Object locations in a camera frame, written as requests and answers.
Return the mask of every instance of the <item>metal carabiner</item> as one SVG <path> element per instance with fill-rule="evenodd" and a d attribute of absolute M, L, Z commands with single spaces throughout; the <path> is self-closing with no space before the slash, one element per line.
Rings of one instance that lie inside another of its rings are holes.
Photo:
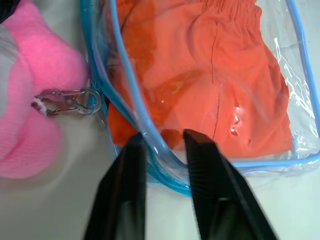
<path fill-rule="evenodd" d="M 95 104 L 92 107 L 86 107 L 77 102 L 77 96 L 85 93 L 92 94 L 95 98 Z M 45 97 L 53 96 L 63 98 L 65 108 L 57 108 L 55 110 L 46 110 L 47 115 L 58 115 L 59 113 L 68 113 L 77 111 L 81 114 L 93 114 L 101 108 L 102 100 L 100 94 L 92 88 L 82 88 L 80 90 L 61 91 L 59 89 L 47 89 L 40 93 L 36 98 L 42 100 Z"/>

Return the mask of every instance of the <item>orange shorts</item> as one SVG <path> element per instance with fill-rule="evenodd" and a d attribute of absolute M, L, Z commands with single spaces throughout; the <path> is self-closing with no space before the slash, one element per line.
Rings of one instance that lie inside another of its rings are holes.
<path fill-rule="evenodd" d="M 289 90 L 260 32 L 254 0 L 118 0 L 119 23 L 144 103 L 172 149 L 183 129 L 212 138 L 228 158 L 288 151 Z M 109 68 L 131 105 L 126 76 Z M 115 144 L 136 130 L 111 104 Z"/>

